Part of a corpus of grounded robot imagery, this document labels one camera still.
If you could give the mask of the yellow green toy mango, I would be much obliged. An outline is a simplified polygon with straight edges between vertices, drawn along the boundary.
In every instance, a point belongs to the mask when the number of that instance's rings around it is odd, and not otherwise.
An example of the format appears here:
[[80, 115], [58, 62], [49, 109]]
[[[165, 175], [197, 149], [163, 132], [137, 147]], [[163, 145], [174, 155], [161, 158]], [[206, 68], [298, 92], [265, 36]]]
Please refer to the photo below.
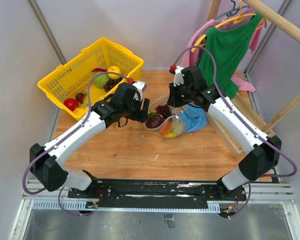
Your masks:
[[150, 113], [148, 114], [148, 118], [151, 118], [152, 116], [155, 116], [155, 115], [156, 115], [155, 112], [150, 112]]

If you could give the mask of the dark purple toy fruit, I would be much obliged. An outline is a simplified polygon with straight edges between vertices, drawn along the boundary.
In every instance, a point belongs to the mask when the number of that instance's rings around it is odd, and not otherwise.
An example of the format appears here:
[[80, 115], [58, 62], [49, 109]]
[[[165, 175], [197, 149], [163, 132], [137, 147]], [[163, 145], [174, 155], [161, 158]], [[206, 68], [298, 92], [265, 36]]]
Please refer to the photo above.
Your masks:
[[160, 127], [164, 123], [165, 119], [159, 115], [159, 114], [154, 114], [150, 116], [147, 121], [145, 122], [145, 126], [148, 129], [155, 129]]

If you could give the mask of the dark red toy grapes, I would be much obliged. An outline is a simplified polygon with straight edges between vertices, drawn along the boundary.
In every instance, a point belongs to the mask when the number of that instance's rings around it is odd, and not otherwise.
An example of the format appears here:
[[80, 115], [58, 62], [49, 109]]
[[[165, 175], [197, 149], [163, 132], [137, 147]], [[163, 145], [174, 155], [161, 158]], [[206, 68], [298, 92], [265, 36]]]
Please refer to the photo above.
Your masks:
[[167, 119], [172, 115], [170, 106], [165, 104], [165, 105], [158, 105], [155, 108], [155, 111], [157, 114], [161, 115], [163, 119]]

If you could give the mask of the clear dotted zip top bag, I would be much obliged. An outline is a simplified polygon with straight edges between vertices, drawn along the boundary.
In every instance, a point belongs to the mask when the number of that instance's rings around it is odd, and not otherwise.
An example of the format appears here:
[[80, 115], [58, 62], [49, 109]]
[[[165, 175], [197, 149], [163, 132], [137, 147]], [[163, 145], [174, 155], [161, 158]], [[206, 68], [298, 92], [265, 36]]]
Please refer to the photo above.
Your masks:
[[[168, 95], [164, 95], [164, 96], [161, 96], [160, 98], [158, 98], [157, 100], [155, 100], [152, 104], [150, 104], [150, 106], [148, 108], [148, 114], [151, 113], [151, 112], [156, 113], [155, 108], [159, 105], [168, 105], [168, 98], [169, 98]], [[183, 120], [180, 116], [180, 113], [183, 110], [183, 107], [175, 108], [175, 107], [172, 107], [170, 105], [169, 105], [169, 107], [170, 107], [170, 111], [171, 111], [171, 116], [168, 117], [167, 119], [165, 119], [164, 123], [167, 122], [167, 121], [171, 122], [171, 131], [170, 132], [172, 132], [173, 122], [183, 122]], [[154, 133], [154, 134], [156, 134], [160, 137], [166, 138], [165, 136], [161, 136], [161, 135], [158, 134], [158, 131], [161, 129], [161, 127], [164, 125], [164, 123], [161, 126], [157, 127], [157, 128], [149, 129], [149, 128], [146, 127], [146, 121], [144, 122], [143, 125], [147, 130], [151, 131], [152, 133]]]

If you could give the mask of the rough orange toy tangerine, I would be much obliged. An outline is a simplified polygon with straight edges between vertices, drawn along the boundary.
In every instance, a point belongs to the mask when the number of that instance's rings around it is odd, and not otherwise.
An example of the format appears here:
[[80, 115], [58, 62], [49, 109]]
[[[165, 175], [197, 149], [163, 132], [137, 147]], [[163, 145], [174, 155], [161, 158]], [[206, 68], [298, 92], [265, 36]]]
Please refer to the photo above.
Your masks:
[[161, 136], [166, 136], [171, 132], [172, 124], [170, 121], [167, 121], [163, 124], [161, 129], [158, 131], [158, 134]]

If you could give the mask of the yellow toy banana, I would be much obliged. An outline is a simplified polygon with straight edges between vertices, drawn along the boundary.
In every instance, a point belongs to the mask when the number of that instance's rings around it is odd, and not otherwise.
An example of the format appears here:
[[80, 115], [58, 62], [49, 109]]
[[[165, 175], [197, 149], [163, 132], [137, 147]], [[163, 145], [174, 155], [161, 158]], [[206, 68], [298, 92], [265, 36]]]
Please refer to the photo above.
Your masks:
[[169, 139], [169, 138], [175, 138], [176, 136], [177, 135], [174, 132], [170, 132], [167, 135], [165, 135], [164, 137]]

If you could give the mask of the white toy garlic bulb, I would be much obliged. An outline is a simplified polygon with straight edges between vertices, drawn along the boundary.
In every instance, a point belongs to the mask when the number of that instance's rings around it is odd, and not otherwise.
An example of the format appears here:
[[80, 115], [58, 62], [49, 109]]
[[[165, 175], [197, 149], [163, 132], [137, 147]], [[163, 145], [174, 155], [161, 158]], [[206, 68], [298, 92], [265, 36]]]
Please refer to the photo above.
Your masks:
[[172, 132], [176, 136], [179, 136], [185, 132], [185, 128], [186, 128], [186, 126], [182, 121], [175, 121], [175, 122], [173, 122]]

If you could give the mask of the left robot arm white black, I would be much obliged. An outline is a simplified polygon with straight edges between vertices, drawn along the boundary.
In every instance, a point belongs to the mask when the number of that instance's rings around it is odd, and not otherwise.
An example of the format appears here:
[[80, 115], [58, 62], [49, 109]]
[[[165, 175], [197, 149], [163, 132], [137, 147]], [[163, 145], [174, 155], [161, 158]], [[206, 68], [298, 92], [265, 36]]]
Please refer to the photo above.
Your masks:
[[98, 180], [86, 170], [74, 170], [64, 166], [68, 158], [93, 136], [121, 118], [144, 123], [148, 117], [150, 100], [143, 99], [146, 83], [136, 81], [118, 85], [114, 93], [97, 101], [91, 110], [75, 125], [56, 139], [30, 148], [30, 172], [53, 192], [62, 187], [77, 189], [86, 198], [97, 193]]

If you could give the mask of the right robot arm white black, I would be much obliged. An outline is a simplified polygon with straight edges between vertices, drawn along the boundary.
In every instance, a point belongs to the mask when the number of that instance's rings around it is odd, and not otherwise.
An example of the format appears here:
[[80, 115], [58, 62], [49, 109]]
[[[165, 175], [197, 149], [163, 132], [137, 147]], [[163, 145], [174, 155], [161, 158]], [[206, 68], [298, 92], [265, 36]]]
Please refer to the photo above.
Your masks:
[[236, 168], [217, 181], [220, 199], [230, 199], [238, 187], [259, 179], [279, 163], [282, 141], [251, 123], [216, 85], [208, 86], [198, 66], [171, 65], [169, 71], [174, 79], [169, 84], [168, 105], [180, 108], [194, 103], [221, 122], [246, 154]]

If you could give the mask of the blue cartoon print cloth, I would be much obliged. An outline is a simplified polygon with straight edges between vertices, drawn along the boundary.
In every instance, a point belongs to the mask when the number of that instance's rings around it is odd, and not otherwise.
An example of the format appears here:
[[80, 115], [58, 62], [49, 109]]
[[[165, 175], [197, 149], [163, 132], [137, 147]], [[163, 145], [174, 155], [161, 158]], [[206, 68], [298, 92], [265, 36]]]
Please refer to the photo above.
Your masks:
[[180, 116], [185, 124], [185, 133], [197, 132], [209, 123], [205, 111], [196, 105], [187, 104]]

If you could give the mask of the pink shirt on hanger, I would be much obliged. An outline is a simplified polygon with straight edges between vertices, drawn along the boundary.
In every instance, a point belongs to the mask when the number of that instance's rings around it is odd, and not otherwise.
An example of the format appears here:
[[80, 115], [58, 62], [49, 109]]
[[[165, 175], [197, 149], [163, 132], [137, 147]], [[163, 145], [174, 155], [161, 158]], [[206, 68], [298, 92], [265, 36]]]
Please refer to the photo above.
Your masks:
[[[207, 23], [205, 23], [201, 28], [199, 28], [196, 33], [190, 38], [187, 46], [191, 47], [193, 45], [195, 45], [196, 41], [200, 40], [201, 37], [206, 33], [206, 31], [208, 31], [209, 29], [211, 29], [212, 27], [215, 27], [216, 25], [218, 25], [219, 23], [230, 19], [234, 16], [237, 15], [237, 13], [240, 11], [239, 8], [234, 8], [233, 10], [224, 12], [218, 16], [216, 16], [214, 19], [211, 19], [209, 21], [207, 21]], [[244, 23], [246, 23], [247, 21], [249, 21], [252, 17], [251, 16], [247, 16], [244, 20], [242, 20], [242, 22], [238, 23], [238, 24], [234, 24], [232, 22], [228, 22], [225, 24], [225, 26], [221, 27], [221, 30], [230, 30], [235, 28], [236, 26], [241, 26]], [[266, 28], [268, 25], [268, 22], [265, 18], [263, 18], [258, 26], [256, 27], [256, 29], [254, 30], [252, 37], [250, 39], [250, 42], [248, 44], [248, 49], [245, 52], [245, 55], [243, 56], [242, 60], [247, 63], [248, 60], [251, 60], [252, 58], [248, 56], [248, 54], [253, 54], [258, 46], [258, 41], [260, 38], [260, 34], [262, 32], [263, 28]], [[191, 50], [187, 51], [183, 57], [181, 58], [181, 63], [180, 65], [184, 68], [189, 67], [189, 66], [193, 66], [194, 64], [198, 63], [200, 60], [200, 57], [202, 55], [202, 50], [199, 48], [192, 48]], [[234, 84], [236, 87], [238, 87], [239, 91], [247, 91], [247, 92], [254, 92], [255, 91], [255, 87], [251, 84], [248, 83], [246, 81], [243, 80], [243, 78], [241, 76], [239, 76], [239, 71], [236, 70], [233, 75], [231, 76], [230, 82], [232, 84]]]

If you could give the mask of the yellow clothes hanger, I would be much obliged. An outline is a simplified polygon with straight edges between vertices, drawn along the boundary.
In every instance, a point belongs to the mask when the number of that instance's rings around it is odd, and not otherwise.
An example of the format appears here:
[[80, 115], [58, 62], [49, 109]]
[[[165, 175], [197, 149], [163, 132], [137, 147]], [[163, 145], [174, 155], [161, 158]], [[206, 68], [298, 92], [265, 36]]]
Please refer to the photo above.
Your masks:
[[[256, 15], [256, 13], [248, 13], [248, 14], [244, 14], [243, 15], [243, 20], [245, 19], [245, 18], [247, 18], [247, 17], [253, 17], [253, 16], [255, 16]], [[215, 28], [217, 29], [217, 28], [219, 28], [219, 27], [221, 27], [221, 26], [224, 26], [224, 25], [227, 25], [228, 23], [233, 23], [233, 24], [238, 24], [238, 23], [241, 23], [243, 20], [238, 20], [240, 18], [240, 15], [239, 16], [234, 16], [234, 17], [232, 17], [232, 18], [228, 18], [228, 19], [226, 19], [225, 21], [222, 21], [221, 23], [219, 23], [219, 24], [217, 24], [216, 26], [215, 26]], [[268, 27], [268, 20], [265, 18], [265, 17], [263, 17], [261, 20], [260, 20], [260, 22], [257, 24], [257, 27], [256, 27], [256, 30], [258, 30], [258, 29], [260, 29], [260, 28], [262, 28], [262, 27], [264, 27], [264, 28], [267, 28]], [[192, 52], [192, 53], [194, 53], [195, 52], [195, 48], [200, 48], [200, 47], [204, 47], [205, 45], [206, 45], [206, 43], [204, 43], [204, 44], [201, 44], [201, 41], [202, 40], [204, 40], [205, 38], [206, 38], [206, 34], [204, 34], [203, 36], [201, 36], [196, 42], [195, 42], [195, 44], [194, 44], [194, 46], [190, 49], [190, 51]]]

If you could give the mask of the grey clothes hanger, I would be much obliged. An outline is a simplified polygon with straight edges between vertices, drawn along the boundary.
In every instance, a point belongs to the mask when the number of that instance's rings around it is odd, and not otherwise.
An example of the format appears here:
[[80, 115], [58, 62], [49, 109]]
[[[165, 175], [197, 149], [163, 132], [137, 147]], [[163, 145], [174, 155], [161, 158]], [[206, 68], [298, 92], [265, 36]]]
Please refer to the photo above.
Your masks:
[[235, 16], [240, 16], [240, 18], [238, 18], [237, 20], [243, 20], [244, 14], [248, 14], [248, 11], [243, 11], [243, 9], [251, 9], [250, 6], [248, 5], [237, 5], [237, 2], [235, 0], [230, 0], [231, 3], [233, 3], [233, 8], [231, 10], [228, 10], [220, 15], [218, 15], [217, 17], [214, 18], [214, 20], [217, 20], [223, 16], [226, 16], [227, 18], [231, 18], [231, 17], [235, 17]]

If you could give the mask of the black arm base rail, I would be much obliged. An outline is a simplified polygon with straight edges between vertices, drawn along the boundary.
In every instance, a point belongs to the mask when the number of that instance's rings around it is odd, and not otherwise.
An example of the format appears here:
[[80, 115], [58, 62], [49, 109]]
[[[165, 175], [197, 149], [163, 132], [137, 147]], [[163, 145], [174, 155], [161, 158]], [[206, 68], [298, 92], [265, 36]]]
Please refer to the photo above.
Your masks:
[[101, 197], [100, 206], [110, 209], [198, 210], [208, 208], [209, 201], [245, 201], [242, 186], [223, 192], [215, 181], [135, 180], [100, 178], [95, 192], [76, 188], [68, 191], [71, 199], [88, 202]]

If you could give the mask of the wooden clothes rack frame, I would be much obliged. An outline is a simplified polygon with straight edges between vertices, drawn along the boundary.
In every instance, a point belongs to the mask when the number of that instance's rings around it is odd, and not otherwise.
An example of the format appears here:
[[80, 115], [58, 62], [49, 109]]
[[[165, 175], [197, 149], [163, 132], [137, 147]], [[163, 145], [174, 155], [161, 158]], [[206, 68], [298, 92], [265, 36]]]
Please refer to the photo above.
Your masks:
[[271, 23], [264, 41], [247, 66], [256, 87], [256, 102], [283, 141], [283, 150], [300, 162], [300, 0], [285, 0], [274, 11], [260, 0], [248, 5]]

